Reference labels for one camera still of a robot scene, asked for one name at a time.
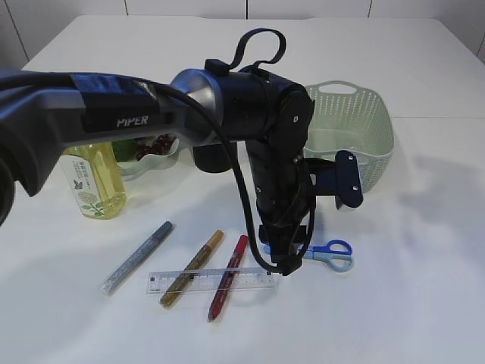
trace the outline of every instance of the plastic bottle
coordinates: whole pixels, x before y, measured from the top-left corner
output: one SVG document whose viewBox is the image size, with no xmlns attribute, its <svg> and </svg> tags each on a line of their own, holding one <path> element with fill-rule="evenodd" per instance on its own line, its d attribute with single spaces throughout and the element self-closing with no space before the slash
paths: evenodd
<svg viewBox="0 0 485 364">
<path fill-rule="evenodd" d="M 127 195 L 111 143 L 68 148 L 59 162 L 84 216 L 108 220 L 120 213 Z"/>
</svg>

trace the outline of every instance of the gold marker pen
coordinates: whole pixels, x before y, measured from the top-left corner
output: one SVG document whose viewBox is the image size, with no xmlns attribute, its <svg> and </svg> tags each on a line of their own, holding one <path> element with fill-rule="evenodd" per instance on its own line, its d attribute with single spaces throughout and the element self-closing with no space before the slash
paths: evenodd
<svg viewBox="0 0 485 364">
<path fill-rule="evenodd" d="M 193 271 L 200 269 L 210 258 L 212 252 L 215 250 L 217 245 L 222 240 L 224 233 L 217 230 L 211 239 L 199 250 L 199 252 L 194 256 L 192 261 L 185 267 L 185 271 Z M 167 292 L 160 299 L 160 304 L 168 308 L 170 307 L 175 299 L 182 293 L 185 286 L 190 282 L 190 275 L 185 275 L 181 273 L 177 279 L 172 283 L 167 289 Z"/>
</svg>

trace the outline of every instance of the yellow liquid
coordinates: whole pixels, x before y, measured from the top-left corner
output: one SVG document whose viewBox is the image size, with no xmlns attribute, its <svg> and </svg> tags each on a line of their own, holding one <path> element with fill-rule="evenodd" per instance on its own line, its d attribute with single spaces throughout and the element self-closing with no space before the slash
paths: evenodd
<svg viewBox="0 0 485 364">
<path fill-rule="evenodd" d="M 64 151 L 64 155 L 75 155 L 88 161 L 99 196 L 102 209 L 96 216 L 81 212 L 88 218 L 108 220 L 118 215 L 127 203 L 127 195 L 123 181 L 118 171 L 111 143 L 90 144 L 88 146 L 74 146 Z"/>
</svg>

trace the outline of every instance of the white table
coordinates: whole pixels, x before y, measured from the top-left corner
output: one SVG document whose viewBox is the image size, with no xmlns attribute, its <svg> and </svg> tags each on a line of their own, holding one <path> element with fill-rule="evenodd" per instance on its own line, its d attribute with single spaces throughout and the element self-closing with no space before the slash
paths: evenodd
<svg viewBox="0 0 485 364">
<path fill-rule="evenodd" d="M 175 23 L 186 35 L 169 31 Z M 196 170 L 184 149 L 126 183 L 131 198 L 120 216 L 93 221 L 80 215 L 56 168 L 38 196 L 18 188 L 0 228 L 0 362 L 480 361 L 485 67 L 437 22 L 81 17 L 27 69 L 168 82 L 207 57 L 230 60 L 239 36 L 259 26 L 288 38 L 276 72 L 303 83 L 353 81 L 380 92 L 394 115 L 413 117 L 393 119 L 395 154 L 361 208 L 337 212 L 333 199 L 319 199 L 314 243 L 350 242 L 355 267 L 338 275 L 305 261 L 276 290 L 232 294 L 213 324 L 205 322 L 212 293 L 186 294 L 167 311 L 145 295 L 148 273 L 181 269 L 216 229 L 226 240 L 207 267 L 224 267 L 244 231 L 232 174 Z M 299 38 L 310 34 L 327 44 L 311 49 Z M 221 40 L 209 42 L 210 35 Z M 247 59 L 270 42 L 260 40 Z M 388 58 L 373 56 L 384 48 Z M 347 57 L 339 60 L 337 49 Z M 358 58 L 348 57 L 358 50 Z M 321 67 L 316 55 L 332 67 Z M 304 59 L 309 66 L 299 67 Z M 458 90 L 451 85 L 463 99 L 452 97 Z M 167 241 L 114 296 L 101 297 L 103 278 L 165 220 L 177 226 Z M 25 228 L 32 225 L 37 229 Z M 255 266 L 250 254 L 243 265 Z"/>
</svg>

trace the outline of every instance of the green basket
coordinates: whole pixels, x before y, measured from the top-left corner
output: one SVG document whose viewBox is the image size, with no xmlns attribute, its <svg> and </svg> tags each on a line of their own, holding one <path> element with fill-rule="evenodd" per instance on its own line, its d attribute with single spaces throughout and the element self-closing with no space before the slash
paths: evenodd
<svg viewBox="0 0 485 364">
<path fill-rule="evenodd" d="M 325 93 L 329 85 L 344 85 L 354 93 Z M 393 154 L 393 127 L 379 94 L 352 83 L 330 81 L 306 87 L 315 100 L 304 148 L 306 158 L 334 160 L 339 150 L 354 153 L 363 192 L 379 180 Z"/>
</svg>

